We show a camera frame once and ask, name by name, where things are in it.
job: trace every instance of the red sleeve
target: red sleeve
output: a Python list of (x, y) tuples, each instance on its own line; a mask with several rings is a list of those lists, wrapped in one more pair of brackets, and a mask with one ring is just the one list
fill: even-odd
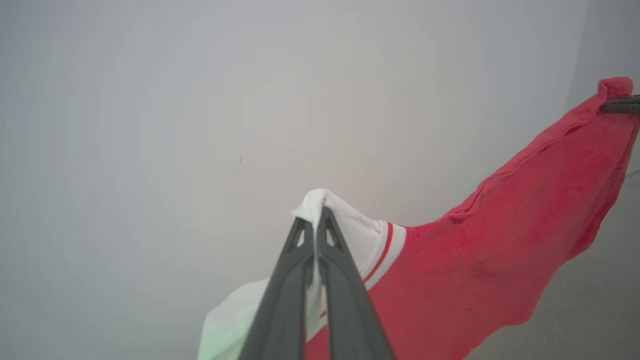
[[(402, 252), (369, 291), (398, 360), (463, 359), (493, 331), (531, 317), (618, 196), (640, 119), (598, 108), (631, 91), (629, 78), (601, 81), (465, 202), (407, 228)], [(326, 331), (307, 358), (327, 359), (321, 347)]]

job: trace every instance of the white fabric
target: white fabric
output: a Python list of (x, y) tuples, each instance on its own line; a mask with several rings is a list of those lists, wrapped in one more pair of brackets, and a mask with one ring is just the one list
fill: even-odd
[[(387, 240), (387, 223), (368, 219), (328, 190), (312, 190), (307, 193), (292, 215), (313, 224), (314, 242), (323, 206), (333, 211), (356, 267), (365, 277), (371, 273), (383, 253)], [(396, 256), (397, 254), (390, 260), (388, 266)], [(373, 286), (384, 271), (376, 271), (367, 281), (367, 288)], [(264, 279), (241, 286), (209, 312), (202, 330), (198, 360), (236, 360), (238, 358), (268, 282), (269, 279)], [(321, 317), (325, 311), (321, 279), (317, 261), (314, 261), (314, 276), (307, 291), (307, 341), (326, 324), (326, 317)]]

